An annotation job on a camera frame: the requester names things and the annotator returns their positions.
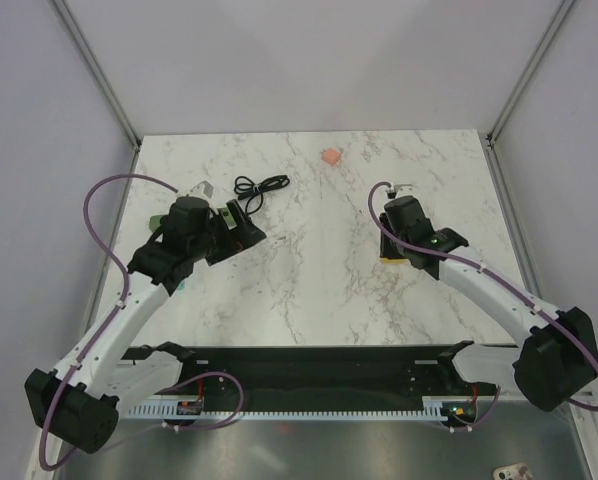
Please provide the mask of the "pink cube block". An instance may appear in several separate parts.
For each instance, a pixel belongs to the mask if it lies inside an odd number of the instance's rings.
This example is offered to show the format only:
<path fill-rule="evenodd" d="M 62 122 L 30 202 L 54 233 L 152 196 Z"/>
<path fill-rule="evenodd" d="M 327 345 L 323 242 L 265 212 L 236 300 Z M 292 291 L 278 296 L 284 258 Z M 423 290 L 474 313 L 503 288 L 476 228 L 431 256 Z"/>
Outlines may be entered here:
<path fill-rule="evenodd" d="M 322 160 L 331 165 L 336 165 L 342 158 L 342 153 L 339 150 L 328 148 L 322 152 Z"/>

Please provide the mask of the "yellow cube socket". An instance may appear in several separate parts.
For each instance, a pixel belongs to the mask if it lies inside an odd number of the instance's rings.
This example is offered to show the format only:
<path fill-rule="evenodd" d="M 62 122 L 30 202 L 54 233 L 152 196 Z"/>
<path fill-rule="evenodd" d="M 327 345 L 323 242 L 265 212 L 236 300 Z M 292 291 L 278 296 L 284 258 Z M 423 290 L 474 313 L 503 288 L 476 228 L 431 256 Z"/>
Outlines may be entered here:
<path fill-rule="evenodd" d="M 384 258 L 381 257 L 380 258 L 381 263 L 383 264 L 394 264 L 394 265 L 401 265 L 401 264 L 408 264 L 409 261 L 407 259 L 403 259 L 403 258 Z"/>

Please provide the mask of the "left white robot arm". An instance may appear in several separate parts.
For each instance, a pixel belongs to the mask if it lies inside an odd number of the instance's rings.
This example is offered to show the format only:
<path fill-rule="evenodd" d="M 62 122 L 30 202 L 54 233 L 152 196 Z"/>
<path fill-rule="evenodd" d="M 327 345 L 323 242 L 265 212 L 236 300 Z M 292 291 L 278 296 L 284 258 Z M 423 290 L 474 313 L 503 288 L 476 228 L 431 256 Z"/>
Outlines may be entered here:
<path fill-rule="evenodd" d="M 25 394 L 42 434 L 92 454 L 110 439 L 122 412 L 162 389 L 194 389 L 199 371 L 176 344 L 161 347 L 146 365 L 121 370 L 117 364 L 197 262 L 215 265 L 265 237 L 235 200 L 215 209 L 205 198 L 177 198 L 122 266 L 122 288 L 108 311 L 51 370 L 35 369 L 26 379 Z"/>

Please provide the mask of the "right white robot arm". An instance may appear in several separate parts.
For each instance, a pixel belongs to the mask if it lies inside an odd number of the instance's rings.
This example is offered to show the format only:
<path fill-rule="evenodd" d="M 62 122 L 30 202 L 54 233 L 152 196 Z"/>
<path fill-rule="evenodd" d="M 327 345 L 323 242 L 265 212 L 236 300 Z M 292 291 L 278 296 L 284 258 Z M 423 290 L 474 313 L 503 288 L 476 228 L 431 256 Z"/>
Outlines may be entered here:
<path fill-rule="evenodd" d="M 513 339 L 511 347 L 462 342 L 437 368 L 446 392 L 488 383 L 521 393 L 550 412 L 598 379 L 598 350 L 589 316 L 530 294 L 481 260 L 450 228 L 435 229 L 411 195 L 390 195 L 378 217 L 380 255 L 404 259 L 467 297 Z"/>

